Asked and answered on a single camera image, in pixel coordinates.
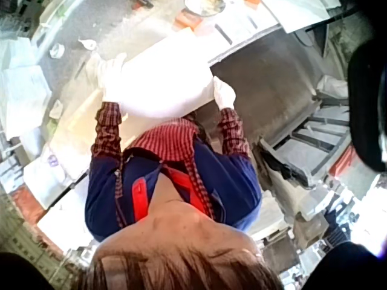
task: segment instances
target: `red apron strap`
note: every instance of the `red apron strap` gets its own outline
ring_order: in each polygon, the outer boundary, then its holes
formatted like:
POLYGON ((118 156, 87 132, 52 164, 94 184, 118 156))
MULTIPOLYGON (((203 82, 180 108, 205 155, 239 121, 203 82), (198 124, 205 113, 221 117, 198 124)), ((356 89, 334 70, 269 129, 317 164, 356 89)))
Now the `red apron strap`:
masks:
POLYGON ((179 170, 170 168, 168 166, 165 166, 165 168, 168 170, 169 176, 171 177, 172 182, 176 183, 179 186, 182 186, 186 188, 189 192, 189 200, 190 204, 201 211, 202 213, 206 214, 206 211, 204 209, 203 203, 200 201, 199 197, 194 191, 194 188, 192 186, 192 183, 189 179, 189 176, 185 174, 184 172, 181 172, 179 170))
POLYGON ((148 194, 144 177, 137 179, 132 185, 132 201, 134 219, 138 222, 148 215, 148 194))

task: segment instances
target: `red object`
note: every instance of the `red object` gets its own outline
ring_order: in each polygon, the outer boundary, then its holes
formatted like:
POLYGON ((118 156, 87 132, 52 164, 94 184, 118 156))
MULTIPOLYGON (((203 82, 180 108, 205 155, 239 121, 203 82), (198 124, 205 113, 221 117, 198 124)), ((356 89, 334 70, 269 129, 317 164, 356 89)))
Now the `red object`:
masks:
MULTIPOLYGON (((190 204, 205 214, 206 210, 204 208, 204 205, 195 193, 192 183, 189 180, 189 176, 179 170, 170 168, 168 166, 165 166, 165 168, 168 170, 171 181, 176 185, 184 187, 189 192, 190 204)), ((140 219, 143 219, 148 215, 149 207, 146 181, 142 177, 133 183, 132 201, 134 209, 134 218, 135 221, 138 222, 140 219)))
POLYGON ((352 145, 349 145, 341 157, 329 170, 330 175, 338 177, 346 168, 352 164, 356 156, 355 148, 352 145))
POLYGON ((183 28, 190 27, 192 31, 197 28, 197 26, 202 22, 202 18, 196 15, 192 15, 185 9, 180 11, 180 13, 175 18, 175 24, 183 28))
POLYGON ((148 194, 146 191, 146 181, 144 177, 139 178, 132 186, 132 200, 134 218, 138 222, 148 215, 148 194))

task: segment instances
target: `brown hair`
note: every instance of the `brown hair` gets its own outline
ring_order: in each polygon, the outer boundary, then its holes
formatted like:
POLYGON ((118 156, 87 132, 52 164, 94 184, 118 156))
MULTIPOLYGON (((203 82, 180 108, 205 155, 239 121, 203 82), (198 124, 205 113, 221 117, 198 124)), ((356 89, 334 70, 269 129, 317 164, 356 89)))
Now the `brown hair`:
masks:
MULTIPOLYGON (((180 253, 182 265, 185 267, 183 269, 181 266, 177 267, 168 257, 158 256, 163 269, 152 279, 145 265, 150 257, 133 252, 114 256, 120 257, 123 263, 128 289, 283 289, 277 275, 258 261, 254 264, 236 259, 214 262, 214 259, 218 260, 222 255, 209 257, 189 251, 188 254, 180 253)), ((91 267, 80 272, 74 280, 72 289, 108 289, 106 275, 109 275, 109 272, 103 269, 102 261, 96 260, 91 267)))

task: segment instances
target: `hand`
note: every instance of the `hand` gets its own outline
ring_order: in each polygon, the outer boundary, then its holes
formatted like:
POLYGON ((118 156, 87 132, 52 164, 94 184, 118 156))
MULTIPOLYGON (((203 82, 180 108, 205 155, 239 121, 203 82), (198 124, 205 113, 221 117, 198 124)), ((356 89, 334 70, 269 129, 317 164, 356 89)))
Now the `hand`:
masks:
POLYGON ((93 54, 86 70, 97 79, 98 87, 103 92, 103 102, 119 103, 122 99, 122 65, 126 53, 120 53, 115 59, 103 60, 99 54, 93 54))
POLYGON ((213 77, 213 96, 219 110, 234 109, 235 91, 218 77, 213 77))

